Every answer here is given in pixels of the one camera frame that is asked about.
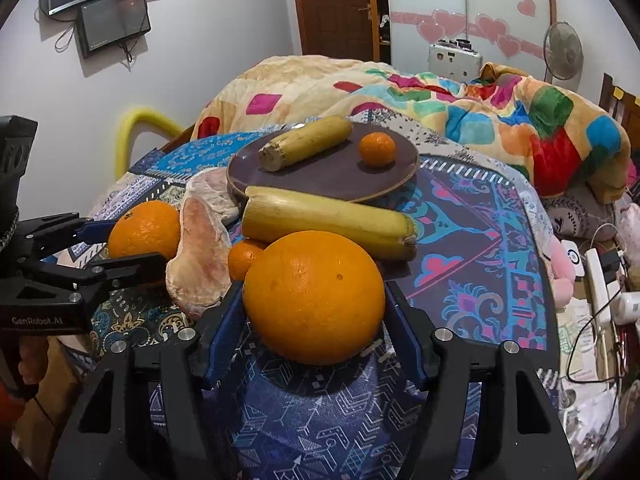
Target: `white cable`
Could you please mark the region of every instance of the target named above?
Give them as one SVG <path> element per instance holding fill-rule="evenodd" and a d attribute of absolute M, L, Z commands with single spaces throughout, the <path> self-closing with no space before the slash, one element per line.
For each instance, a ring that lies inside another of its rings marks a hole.
<path fill-rule="evenodd" d="M 623 253 L 626 253 L 626 240 L 625 240 L 625 237 L 623 237 L 622 233 L 621 233 L 621 232 L 620 232 L 620 230 L 616 227 L 616 225 L 615 225 L 615 224 L 612 224 L 612 223 L 610 223 L 610 222 L 606 222 L 606 223 L 602 224 L 601 226 L 599 226 L 599 227 L 596 229 L 596 231 L 594 232 L 593 236 L 591 237 L 591 244 L 590 244 L 589 248 L 590 248 L 590 249 L 592 249 L 592 248 L 593 248 L 593 243 L 594 243 L 594 241 L 595 241 L 595 239 L 596 239 L 596 235 L 598 234 L 598 231 L 599 231 L 600 229 L 602 229 L 603 227 L 607 226 L 607 225 L 610 225 L 611 227 L 613 227 L 613 228 L 616 230 L 616 232 L 618 233 L 618 236 L 620 237 L 620 239 L 625 243 L 625 248 L 624 248 L 624 249 L 622 249 L 622 252 L 623 252 Z"/>

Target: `plate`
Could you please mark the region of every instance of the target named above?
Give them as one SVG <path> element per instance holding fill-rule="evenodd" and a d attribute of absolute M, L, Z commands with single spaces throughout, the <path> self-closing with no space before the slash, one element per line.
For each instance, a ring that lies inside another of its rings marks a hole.
<path fill-rule="evenodd" d="M 396 161 L 392 165 L 379 169 L 364 165 L 358 143 L 371 132 L 385 132 L 396 143 Z M 364 202 L 402 186 L 419 165 L 418 150 L 410 140 L 375 124 L 353 123 L 353 131 L 345 142 L 271 173 L 260 166 L 258 150 L 282 133 L 284 130 L 260 137 L 234 155 L 226 168 L 226 176 L 235 193 L 245 196 L 247 186 L 268 186 Z"/>

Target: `door handle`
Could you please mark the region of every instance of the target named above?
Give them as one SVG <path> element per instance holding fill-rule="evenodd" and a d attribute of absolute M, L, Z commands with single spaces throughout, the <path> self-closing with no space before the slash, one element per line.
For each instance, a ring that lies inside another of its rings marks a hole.
<path fill-rule="evenodd" d="M 369 19 L 369 21 L 371 21 L 371 4 L 367 4 L 366 7 L 362 7 L 358 10 L 366 10 L 367 11 L 367 18 Z"/>

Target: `wooden headboard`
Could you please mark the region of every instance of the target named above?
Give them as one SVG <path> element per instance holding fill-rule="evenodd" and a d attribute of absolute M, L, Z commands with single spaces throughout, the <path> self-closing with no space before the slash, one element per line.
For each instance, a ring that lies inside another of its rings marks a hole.
<path fill-rule="evenodd" d="M 599 105 L 626 130 L 631 150 L 640 150 L 640 98 L 615 86 L 613 78 L 605 74 Z"/>

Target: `mandarin orange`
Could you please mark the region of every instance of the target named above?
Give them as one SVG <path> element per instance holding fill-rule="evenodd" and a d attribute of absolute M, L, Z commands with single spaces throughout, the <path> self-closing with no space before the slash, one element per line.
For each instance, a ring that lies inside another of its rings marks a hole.
<path fill-rule="evenodd" d="M 257 240 L 245 238 L 231 247 L 227 263 L 229 266 L 229 277 L 231 280 L 244 280 L 249 268 L 262 254 L 267 244 Z"/>
<path fill-rule="evenodd" d="M 179 243 L 180 213 L 167 202 L 149 200 L 124 213 L 107 245 L 110 258 L 157 252 L 171 260 Z"/>
<path fill-rule="evenodd" d="M 396 143 L 383 132 L 373 132 L 362 137 L 358 151 L 364 163 L 372 168 L 383 168 L 396 160 Z"/>

